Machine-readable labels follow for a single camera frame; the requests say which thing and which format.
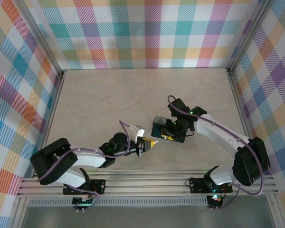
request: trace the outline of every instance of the beige floor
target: beige floor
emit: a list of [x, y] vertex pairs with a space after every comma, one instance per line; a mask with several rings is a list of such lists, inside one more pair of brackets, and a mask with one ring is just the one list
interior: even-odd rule
[[[141, 125], [151, 136], [154, 117], [171, 116], [170, 94], [243, 133], [224, 69], [69, 70], [48, 143], [66, 137], [72, 145], [97, 148], [122, 131], [118, 120]], [[122, 157], [107, 169], [208, 170], [232, 162], [228, 152], [196, 133], [185, 143], [159, 140], [141, 158]]]

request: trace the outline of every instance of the vent grille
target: vent grille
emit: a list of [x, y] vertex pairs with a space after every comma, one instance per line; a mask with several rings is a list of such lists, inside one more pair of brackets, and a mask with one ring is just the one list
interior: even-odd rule
[[[146, 207], [146, 206], [200, 206], [207, 205], [207, 197], [108, 197], [100, 198], [96, 206], [123, 206], [123, 207]], [[73, 206], [72, 198], [31, 198], [29, 207], [66, 207]]]

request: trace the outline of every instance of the aluminum rail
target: aluminum rail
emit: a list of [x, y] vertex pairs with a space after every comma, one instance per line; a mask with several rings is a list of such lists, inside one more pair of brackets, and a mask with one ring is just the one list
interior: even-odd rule
[[[90, 179], [106, 180], [106, 189], [102, 197], [110, 196], [194, 196], [209, 195], [209, 193], [191, 194], [185, 185], [189, 177], [203, 178], [206, 171], [95, 171], [88, 172]], [[258, 191], [260, 180], [252, 186], [245, 187], [249, 191]], [[23, 179], [18, 197], [70, 197], [63, 195], [63, 184], [52, 183], [42, 186], [37, 178]], [[263, 194], [277, 194], [278, 190], [272, 176], [265, 176]]]

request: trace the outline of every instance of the colorful checkered backdrop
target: colorful checkered backdrop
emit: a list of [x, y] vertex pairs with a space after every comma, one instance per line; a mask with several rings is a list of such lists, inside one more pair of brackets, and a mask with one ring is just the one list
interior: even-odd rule
[[265, 142], [285, 207], [285, 0], [275, 0], [236, 69], [249, 127]]
[[12, 0], [0, 0], [0, 228], [40, 145], [57, 80]]
[[225, 67], [257, 0], [26, 3], [62, 68], [106, 69]]

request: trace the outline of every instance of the white connector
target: white connector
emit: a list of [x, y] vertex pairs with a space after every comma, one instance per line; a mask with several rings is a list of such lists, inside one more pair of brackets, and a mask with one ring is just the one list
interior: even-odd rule
[[135, 141], [135, 143], [137, 143], [137, 137], [143, 137], [144, 128], [139, 125], [137, 126], [130, 125], [129, 129], [131, 130], [132, 140]]

